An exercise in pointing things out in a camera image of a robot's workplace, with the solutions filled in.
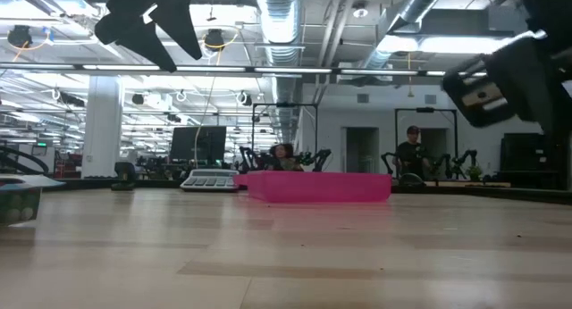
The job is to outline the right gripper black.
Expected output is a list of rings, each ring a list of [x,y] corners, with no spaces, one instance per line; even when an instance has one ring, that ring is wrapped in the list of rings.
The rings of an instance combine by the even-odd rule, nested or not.
[[[548,134],[572,130],[572,96],[541,39],[517,39],[487,55],[484,66],[511,114],[537,122]]]

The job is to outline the green crayon box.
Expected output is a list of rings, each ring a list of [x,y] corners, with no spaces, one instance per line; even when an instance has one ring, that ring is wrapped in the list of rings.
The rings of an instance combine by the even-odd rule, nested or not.
[[[63,185],[43,175],[0,174],[0,226],[36,220],[42,190]]]

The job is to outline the pink plastic pencil case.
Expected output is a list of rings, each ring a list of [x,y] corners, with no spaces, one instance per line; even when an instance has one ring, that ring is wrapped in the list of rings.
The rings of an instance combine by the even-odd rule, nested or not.
[[[233,177],[248,196],[266,203],[376,203],[391,195],[392,178],[379,173],[250,171]]]

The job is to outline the black cabinet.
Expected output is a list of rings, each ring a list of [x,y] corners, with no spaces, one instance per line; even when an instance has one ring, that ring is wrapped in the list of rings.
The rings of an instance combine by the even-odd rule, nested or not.
[[[564,190],[568,186],[567,144],[540,133],[505,133],[497,176],[514,188]]]

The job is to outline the white column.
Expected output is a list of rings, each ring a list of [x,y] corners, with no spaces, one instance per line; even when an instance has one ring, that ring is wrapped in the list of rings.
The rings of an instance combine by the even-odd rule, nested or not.
[[[120,157],[124,87],[119,76],[91,76],[81,177],[113,177]]]

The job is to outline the overhead light bar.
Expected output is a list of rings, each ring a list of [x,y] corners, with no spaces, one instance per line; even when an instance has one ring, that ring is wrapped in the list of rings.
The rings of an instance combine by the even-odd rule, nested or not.
[[[79,64],[79,63],[0,63],[0,70],[35,71],[41,73],[77,73],[77,74],[117,74],[117,75],[161,75],[169,74],[155,65],[132,64]],[[444,77],[445,71],[427,70],[362,70],[341,68],[305,68],[283,66],[224,66],[224,65],[182,65],[173,73],[174,75],[341,75],[341,76],[375,76],[375,77]]]

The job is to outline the background wooden table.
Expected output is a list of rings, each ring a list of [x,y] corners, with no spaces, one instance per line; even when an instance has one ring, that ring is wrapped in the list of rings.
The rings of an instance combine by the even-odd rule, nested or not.
[[[468,188],[468,187],[486,187],[486,188],[511,188],[508,182],[483,182],[483,181],[467,181],[467,180],[431,180],[425,181],[427,187],[444,187],[444,188]]]

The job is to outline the black computer monitor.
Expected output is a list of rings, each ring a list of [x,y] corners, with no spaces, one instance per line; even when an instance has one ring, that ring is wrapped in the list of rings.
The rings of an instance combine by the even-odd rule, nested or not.
[[[224,159],[227,129],[223,126],[178,127],[173,130],[170,158],[207,163]]]

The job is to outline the person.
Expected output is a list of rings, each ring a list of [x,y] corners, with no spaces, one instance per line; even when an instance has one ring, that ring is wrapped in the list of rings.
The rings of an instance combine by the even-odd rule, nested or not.
[[[301,164],[294,157],[294,148],[290,143],[272,146],[269,150],[272,157],[267,169],[271,171],[303,171]]]
[[[412,173],[423,180],[431,164],[426,148],[419,142],[420,128],[409,126],[406,135],[407,140],[397,146],[393,163],[400,174]]]

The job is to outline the grey desk calculator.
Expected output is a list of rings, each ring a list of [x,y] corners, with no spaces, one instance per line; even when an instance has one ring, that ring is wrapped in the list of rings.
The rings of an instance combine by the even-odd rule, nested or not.
[[[195,169],[181,183],[183,191],[236,191],[239,186],[234,183],[237,171],[225,169]]]

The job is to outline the silver ceiling duct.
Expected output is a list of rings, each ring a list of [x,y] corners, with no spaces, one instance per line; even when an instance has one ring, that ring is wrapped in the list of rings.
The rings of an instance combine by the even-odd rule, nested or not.
[[[257,0],[265,49],[270,67],[299,66],[300,49],[294,47],[300,41],[301,0]],[[272,77],[273,101],[277,104],[294,103],[296,84],[292,77]],[[291,143],[295,138],[296,121],[293,108],[276,108],[281,142]]]
[[[382,11],[376,26],[378,43],[370,55],[360,64],[361,69],[379,70],[386,66],[391,56],[398,52],[397,46],[405,46],[405,38],[394,33],[404,29],[407,33],[417,33],[422,27],[423,18],[439,0],[401,0]]]

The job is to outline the black background rig frame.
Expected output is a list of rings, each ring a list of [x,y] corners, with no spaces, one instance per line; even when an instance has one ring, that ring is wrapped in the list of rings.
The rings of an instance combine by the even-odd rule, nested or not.
[[[458,113],[453,109],[432,107],[397,108],[393,113],[395,126],[395,149],[407,140],[407,128],[420,128],[419,142],[426,148],[430,164],[443,154],[458,156]],[[445,167],[442,165],[437,174],[425,169],[424,180],[434,180],[445,177]]]
[[[306,113],[313,122],[314,153],[318,151],[318,125],[319,109],[317,104],[303,104],[293,102],[254,103],[251,107],[251,142],[250,148],[255,146],[255,126],[263,117],[271,122],[271,129],[275,129],[274,120],[278,121],[276,138],[281,142],[291,141],[297,134],[300,118]]]

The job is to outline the black bracket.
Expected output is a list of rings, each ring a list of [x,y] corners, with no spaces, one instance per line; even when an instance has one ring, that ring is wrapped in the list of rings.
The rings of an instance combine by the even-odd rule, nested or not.
[[[136,171],[133,163],[117,162],[114,165],[118,181],[111,186],[112,191],[132,191],[136,184]]]

